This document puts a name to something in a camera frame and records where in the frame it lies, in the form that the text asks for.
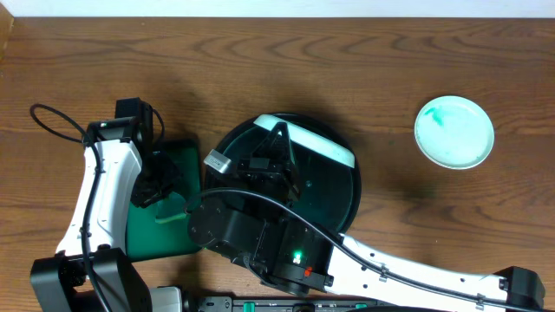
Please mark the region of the mint green plate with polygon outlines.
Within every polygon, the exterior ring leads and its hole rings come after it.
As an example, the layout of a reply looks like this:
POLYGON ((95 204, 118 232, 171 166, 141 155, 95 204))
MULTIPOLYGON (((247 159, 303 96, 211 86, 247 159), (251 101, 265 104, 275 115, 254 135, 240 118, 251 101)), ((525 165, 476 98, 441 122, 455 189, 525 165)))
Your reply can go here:
POLYGON ((453 170, 478 166, 495 142, 493 123, 485 110, 456 95, 426 103, 415 118, 414 137, 429 160, 453 170))
POLYGON ((278 123, 287 125, 290 139, 300 146, 310 149, 328 159, 334 160, 344 166, 354 168, 356 164, 355 155, 346 147, 343 147, 332 140, 313 133, 287 120, 283 120, 274 115, 261 114, 254 120, 254 124, 265 130, 271 131, 278 123))

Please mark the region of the green scrubbing sponge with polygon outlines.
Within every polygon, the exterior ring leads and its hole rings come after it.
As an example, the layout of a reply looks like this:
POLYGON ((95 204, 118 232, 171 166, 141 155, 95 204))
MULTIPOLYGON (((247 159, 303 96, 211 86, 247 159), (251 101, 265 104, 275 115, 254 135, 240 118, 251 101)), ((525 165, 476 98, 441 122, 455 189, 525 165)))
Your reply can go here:
POLYGON ((167 224, 173 221, 183 220, 187 217, 184 213, 186 200, 177 192, 171 192, 167 197, 155 204, 157 224, 167 224))

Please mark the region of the black rectangular water tray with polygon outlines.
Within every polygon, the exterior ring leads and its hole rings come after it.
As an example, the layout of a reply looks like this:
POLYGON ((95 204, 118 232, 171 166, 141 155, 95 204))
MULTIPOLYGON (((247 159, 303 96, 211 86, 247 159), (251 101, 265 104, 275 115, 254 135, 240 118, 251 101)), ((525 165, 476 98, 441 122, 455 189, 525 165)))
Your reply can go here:
MULTIPOLYGON (((199 151, 193 140, 174 140, 162 145, 181 171, 173 192, 185 200, 201 190, 199 151)), ((189 216, 167 224, 155 222, 155 204, 147 208, 129 206, 126 229, 126 253, 133 262, 193 254, 199 251, 187 235, 189 216)))

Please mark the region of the mint green plate top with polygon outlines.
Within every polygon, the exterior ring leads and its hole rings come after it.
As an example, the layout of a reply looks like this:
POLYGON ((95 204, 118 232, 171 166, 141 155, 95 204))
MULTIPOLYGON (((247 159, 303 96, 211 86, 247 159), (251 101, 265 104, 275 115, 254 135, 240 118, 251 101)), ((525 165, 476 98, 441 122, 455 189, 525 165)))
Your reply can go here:
POLYGON ((415 118, 414 137, 429 160, 453 170, 478 166, 495 142, 493 123, 485 110, 456 95, 426 103, 415 118))

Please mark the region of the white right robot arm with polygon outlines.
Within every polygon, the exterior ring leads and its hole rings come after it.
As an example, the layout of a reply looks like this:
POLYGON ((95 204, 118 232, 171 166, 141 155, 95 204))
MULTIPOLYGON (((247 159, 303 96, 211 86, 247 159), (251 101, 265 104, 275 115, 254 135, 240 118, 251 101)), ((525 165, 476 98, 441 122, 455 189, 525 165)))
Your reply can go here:
POLYGON ((402 309, 540 311, 530 270, 489 275, 395 257, 347 234, 360 204, 356 157, 335 130, 294 114, 237 126, 205 157, 205 190, 185 205, 189 237, 267 287, 364 296, 402 309))

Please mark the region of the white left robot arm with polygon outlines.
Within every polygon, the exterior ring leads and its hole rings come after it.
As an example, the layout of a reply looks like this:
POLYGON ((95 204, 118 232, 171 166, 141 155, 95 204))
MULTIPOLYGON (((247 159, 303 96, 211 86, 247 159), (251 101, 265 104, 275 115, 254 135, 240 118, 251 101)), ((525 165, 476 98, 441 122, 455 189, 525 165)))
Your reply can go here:
POLYGON ((120 117, 82 131, 86 169, 55 255, 37 259, 31 286, 44 311, 181 311, 176 286, 151 289, 127 253, 127 218, 160 192, 151 171, 152 122, 120 117))

